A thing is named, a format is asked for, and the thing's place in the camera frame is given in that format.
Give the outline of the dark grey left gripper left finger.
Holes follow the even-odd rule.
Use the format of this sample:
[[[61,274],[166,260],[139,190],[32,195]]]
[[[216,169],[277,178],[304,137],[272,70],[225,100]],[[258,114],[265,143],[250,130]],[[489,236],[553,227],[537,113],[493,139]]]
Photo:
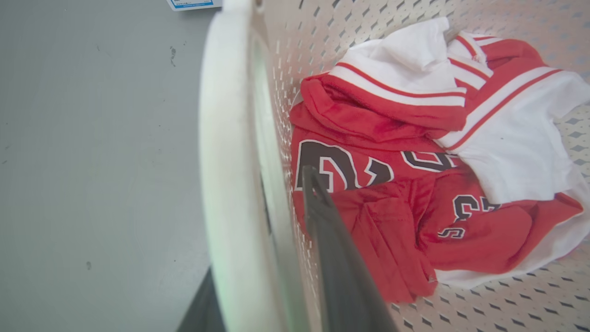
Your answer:
[[[177,332],[226,332],[210,268]]]

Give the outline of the white garment with red stripes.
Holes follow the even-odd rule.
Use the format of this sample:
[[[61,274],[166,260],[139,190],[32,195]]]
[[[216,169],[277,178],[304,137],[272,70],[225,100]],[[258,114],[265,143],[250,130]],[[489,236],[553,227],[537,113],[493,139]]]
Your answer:
[[[447,86],[455,79],[466,115],[461,130],[435,140],[457,155],[493,205],[573,198],[582,212],[549,227],[531,254],[505,273],[452,268],[442,279],[474,287],[531,273],[562,258],[590,235],[590,186],[569,157],[554,120],[590,101],[590,84],[578,74],[548,67],[529,44],[460,31],[450,42],[446,17],[416,23],[381,40],[352,47],[332,76],[382,99],[397,101],[400,78]]]

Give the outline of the white card with blue print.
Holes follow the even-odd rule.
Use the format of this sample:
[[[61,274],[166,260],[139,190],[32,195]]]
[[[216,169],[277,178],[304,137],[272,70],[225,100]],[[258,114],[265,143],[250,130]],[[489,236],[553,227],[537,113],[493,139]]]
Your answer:
[[[175,12],[196,9],[221,8],[223,0],[166,0]]]

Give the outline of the white perforated plastic laundry basket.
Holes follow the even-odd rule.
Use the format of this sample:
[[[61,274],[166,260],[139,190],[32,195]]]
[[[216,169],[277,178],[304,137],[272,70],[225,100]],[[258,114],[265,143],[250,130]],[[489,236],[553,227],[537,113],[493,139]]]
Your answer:
[[[446,16],[521,39],[590,82],[590,0],[224,0],[201,76],[200,160],[212,279],[227,332],[327,332],[318,265],[295,219],[289,111],[345,51]],[[590,237],[566,257],[389,308],[400,332],[590,331]]]

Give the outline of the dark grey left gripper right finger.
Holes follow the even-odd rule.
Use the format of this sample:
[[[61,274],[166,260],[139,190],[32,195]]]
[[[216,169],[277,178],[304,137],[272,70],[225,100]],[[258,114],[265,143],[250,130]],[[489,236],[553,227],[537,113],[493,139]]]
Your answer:
[[[323,332],[398,332],[320,174],[304,166],[304,222],[318,264]]]

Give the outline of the red basketball jersey with numbers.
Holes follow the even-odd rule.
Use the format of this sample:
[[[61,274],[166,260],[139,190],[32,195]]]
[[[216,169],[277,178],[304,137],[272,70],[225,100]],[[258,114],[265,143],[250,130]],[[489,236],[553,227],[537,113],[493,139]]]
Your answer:
[[[452,268],[505,273],[549,227],[582,205],[565,194],[493,205],[465,162],[436,144],[461,130],[466,111],[447,86],[400,78],[397,101],[354,88],[330,71],[305,78],[293,107],[295,210],[303,216],[303,167],[320,174],[382,296],[430,296]]]

